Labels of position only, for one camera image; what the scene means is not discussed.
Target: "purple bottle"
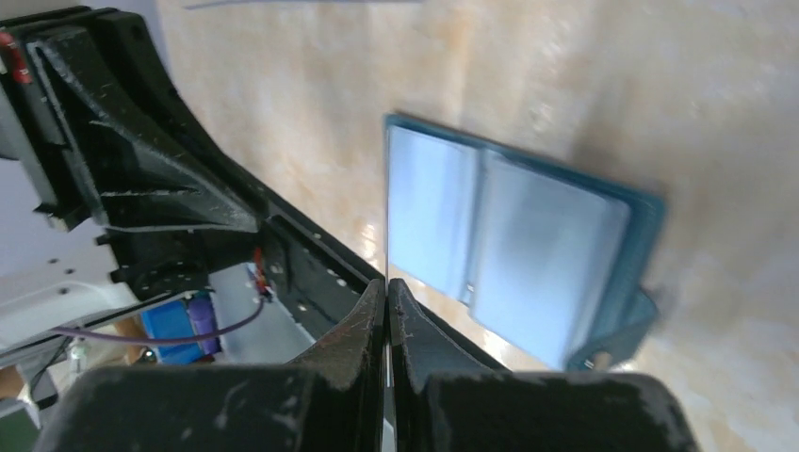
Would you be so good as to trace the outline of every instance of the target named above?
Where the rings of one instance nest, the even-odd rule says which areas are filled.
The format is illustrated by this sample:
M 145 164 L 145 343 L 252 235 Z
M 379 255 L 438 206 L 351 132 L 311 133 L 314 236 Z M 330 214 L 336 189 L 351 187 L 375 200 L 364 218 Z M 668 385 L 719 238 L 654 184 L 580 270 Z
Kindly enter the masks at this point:
M 188 318 L 197 334 L 206 334 L 217 330 L 217 318 L 214 316 L 214 305 L 208 294 L 197 294 L 188 303 Z M 206 339 L 200 343 L 206 355 L 220 351 L 219 338 Z

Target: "wire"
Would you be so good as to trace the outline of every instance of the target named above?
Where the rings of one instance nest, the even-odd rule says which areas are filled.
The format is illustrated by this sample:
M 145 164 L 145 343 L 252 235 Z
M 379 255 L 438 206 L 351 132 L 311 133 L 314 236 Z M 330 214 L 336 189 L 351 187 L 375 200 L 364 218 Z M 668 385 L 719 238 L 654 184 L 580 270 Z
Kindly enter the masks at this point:
M 56 334 L 61 334 L 63 336 L 85 337 L 87 339 L 97 339 L 100 341 L 117 342 L 120 344 L 128 344 L 131 346 L 181 346 L 183 344 L 194 344 L 197 342 L 207 341 L 208 339 L 215 339 L 217 337 L 222 336 L 223 334 L 227 334 L 228 332 L 238 330 L 239 328 L 255 320 L 259 315 L 261 315 L 261 311 L 263 310 L 264 310 L 264 299 L 260 298 L 260 300 L 258 300 L 258 308 L 255 310 L 255 312 L 238 323 L 234 323 L 233 325 L 225 327 L 221 330 L 207 332 L 206 334 L 198 334 L 196 336 L 190 336 L 190 337 L 176 337 L 172 339 L 124 337 L 124 336 L 115 336 L 113 334 L 102 334 L 100 332 L 83 331 L 76 328 L 64 328 L 64 327 L 56 327 L 51 329 L 50 331 Z
M 58 348 L 56 349 L 56 354 L 53 355 L 52 358 L 50 358 L 50 361 L 48 361 L 47 364 L 45 364 L 44 367 L 42 367 L 41 370 L 37 372 L 32 379 L 30 379 L 28 392 L 30 393 L 31 398 L 33 398 L 33 392 L 36 391 L 36 387 L 39 386 L 41 378 L 44 377 L 44 372 L 47 372 L 47 367 L 53 365 L 53 363 L 56 362 L 58 357 L 61 356 L 61 353 L 67 350 L 67 345 L 70 344 L 71 340 L 72 340 L 71 337 L 65 337 L 64 340 L 61 342 L 61 345 L 58 346 Z

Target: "purple cable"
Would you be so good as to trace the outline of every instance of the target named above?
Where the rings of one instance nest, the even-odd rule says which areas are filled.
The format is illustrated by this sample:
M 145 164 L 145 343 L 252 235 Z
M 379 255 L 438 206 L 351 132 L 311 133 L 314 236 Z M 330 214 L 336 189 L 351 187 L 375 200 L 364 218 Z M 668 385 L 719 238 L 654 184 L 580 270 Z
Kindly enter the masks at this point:
M 214 339 L 216 337 L 222 336 L 223 334 L 227 334 L 228 332 L 238 330 L 239 328 L 255 320 L 255 318 L 258 317 L 261 314 L 261 311 L 263 310 L 264 310 L 264 299 L 261 298 L 260 301 L 258 302 L 258 308 L 255 310 L 253 315 L 250 315 L 249 317 L 245 318 L 244 320 L 241 320 L 238 323 L 234 323 L 233 325 L 225 327 L 221 330 L 217 330 L 214 332 L 207 332 L 206 334 L 198 334 L 196 336 L 191 336 L 191 337 L 176 337 L 173 339 L 149 339 L 141 337 L 115 336 L 113 334 L 102 334 L 100 332 L 83 331 L 76 328 L 65 328 L 65 327 L 55 327 L 52 328 L 50 331 L 54 332 L 55 334 L 60 334 L 62 336 L 85 337 L 87 339 L 118 342 L 121 344 L 129 344 L 131 346 L 180 346 L 183 344 L 194 344 L 208 339 Z

